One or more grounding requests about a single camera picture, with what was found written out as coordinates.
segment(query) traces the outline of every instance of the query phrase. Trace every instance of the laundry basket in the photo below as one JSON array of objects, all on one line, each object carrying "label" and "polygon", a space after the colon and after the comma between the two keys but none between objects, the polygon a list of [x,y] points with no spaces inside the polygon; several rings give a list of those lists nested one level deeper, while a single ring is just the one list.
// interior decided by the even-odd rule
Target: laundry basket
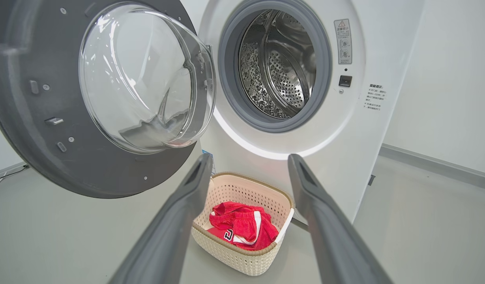
[{"label": "laundry basket", "polygon": [[[212,207],[225,201],[263,207],[279,230],[275,241],[262,250],[244,250],[208,232],[205,228],[210,225]],[[294,207],[288,194],[271,185],[236,173],[218,173],[210,181],[206,206],[193,221],[191,233],[197,244],[219,261],[246,275],[258,276],[269,269],[277,255]]]}]

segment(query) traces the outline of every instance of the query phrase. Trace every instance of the blue tag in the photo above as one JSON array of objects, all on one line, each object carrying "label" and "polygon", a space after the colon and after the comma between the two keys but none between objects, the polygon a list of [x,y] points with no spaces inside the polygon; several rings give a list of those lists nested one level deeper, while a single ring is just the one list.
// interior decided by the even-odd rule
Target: blue tag
[{"label": "blue tag", "polygon": [[214,166],[214,156],[212,156],[211,153],[209,153],[208,151],[206,150],[202,150],[202,153],[208,153],[209,155],[211,155],[211,158],[212,158],[212,171],[211,171],[211,174],[216,174],[216,168]]}]

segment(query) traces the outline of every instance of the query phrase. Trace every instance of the instruction label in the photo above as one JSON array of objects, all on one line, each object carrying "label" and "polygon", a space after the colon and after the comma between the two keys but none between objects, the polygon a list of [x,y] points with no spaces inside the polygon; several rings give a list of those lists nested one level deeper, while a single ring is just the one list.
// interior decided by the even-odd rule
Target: instruction label
[{"label": "instruction label", "polygon": [[349,27],[349,20],[334,21],[335,30],[337,34],[337,47],[339,48],[339,64],[352,63],[351,50],[351,28]]},{"label": "instruction label", "polygon": [[371,111],[380,111],[385,99],[386,91],[384,90],[383,85],[370,84],[367,95],[365,96],[363,108]]},{"label": "instruction label", "polygon": [[211,174],[216,174],[216,167],[214,166],[214,156],[212,156],[212,154],[209,153],[206,150],[202,150],[202,153],[208,153],[209,155],[211,155],[211,158],[212,158],[212,171],[211,171]]}]

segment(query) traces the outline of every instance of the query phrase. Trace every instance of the gray floor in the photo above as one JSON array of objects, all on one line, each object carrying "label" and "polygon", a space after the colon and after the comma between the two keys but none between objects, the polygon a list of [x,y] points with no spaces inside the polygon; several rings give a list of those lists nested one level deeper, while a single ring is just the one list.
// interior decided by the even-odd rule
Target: gray floor
[{"label": "gray floor", "polygon": [[485,186],[381,156],[373,174],[354,226],[395,283],[485,283]]},{"label": "gray floor", "polygon": [[[379,157],[355,228],[395,283],[485,283],[485,189]],[[72,194],[33,169],[0,183],[0,284],[107,282],[172,187],[122,200]],[[309,233],[291,225],[248,277],[190,238],[181,283],[319,283]]]}]

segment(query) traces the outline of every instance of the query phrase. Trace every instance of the washing machine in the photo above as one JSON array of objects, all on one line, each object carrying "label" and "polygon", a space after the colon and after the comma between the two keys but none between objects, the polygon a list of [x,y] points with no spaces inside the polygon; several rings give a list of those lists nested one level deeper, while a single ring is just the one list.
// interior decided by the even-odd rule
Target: washing machine
[{"label": "washing machine", "polygon": [[201,145],[215,171],[291,192],[287,157],[298,153],[353,221],[422,9],[405,0],[208,2],[198,34],[212,47],[217,99]]},{"label": "washing machine", "polygon": [[298,153],[353,221],[423,1],[0,0],[0,129],[68,189],[0,199],[4,255],[103,282],[202,151],[289,193]]}]

